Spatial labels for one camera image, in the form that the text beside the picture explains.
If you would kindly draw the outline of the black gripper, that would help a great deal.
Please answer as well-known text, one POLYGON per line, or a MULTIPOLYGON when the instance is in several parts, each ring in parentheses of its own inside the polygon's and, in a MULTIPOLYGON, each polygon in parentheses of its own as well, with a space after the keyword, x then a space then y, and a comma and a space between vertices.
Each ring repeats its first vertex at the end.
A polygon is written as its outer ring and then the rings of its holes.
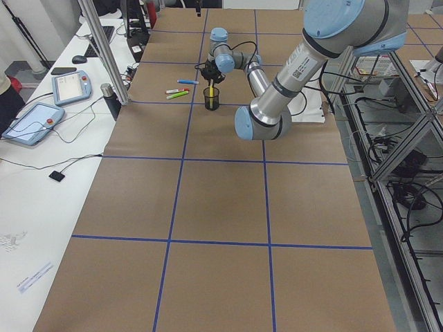
POLYGON ((206 60, 204 66, 199 69, 208 86, 216 85, 225 80, 225 75, 217 68, 215 61, 206 60))

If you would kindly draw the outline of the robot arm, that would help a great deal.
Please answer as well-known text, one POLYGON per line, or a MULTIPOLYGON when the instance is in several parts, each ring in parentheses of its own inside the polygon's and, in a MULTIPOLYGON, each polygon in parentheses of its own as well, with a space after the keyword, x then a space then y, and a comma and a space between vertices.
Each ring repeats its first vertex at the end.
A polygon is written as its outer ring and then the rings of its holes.
POLYGON ((357 57, 383 55, 406 41, 408 1, 310 1, 304 9, 302 41, 273 80, 268 80, 257 53, 230 48, 228 33, 210 33, 208 59, 201 74, 220 83, 235 69, 245 72, 255 99, 235 114, 235 130, 244 140, 275 140, 291 127, 289 103, 329 59, 351 47, 357 57))

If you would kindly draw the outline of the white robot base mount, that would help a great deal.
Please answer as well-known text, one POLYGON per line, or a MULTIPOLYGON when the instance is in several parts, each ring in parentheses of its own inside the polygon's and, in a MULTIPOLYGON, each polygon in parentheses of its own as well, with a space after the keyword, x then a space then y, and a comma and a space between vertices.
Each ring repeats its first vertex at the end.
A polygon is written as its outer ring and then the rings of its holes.
POLYGON ((325 122, 325 115, 322 106, 322 95, 320 91, 317 91, 319 89, 318 81, 309 82, 307 86, 312 87, 312 89, 303 88, 288 104, 291 120, 294 123, 323 124, 325 122))

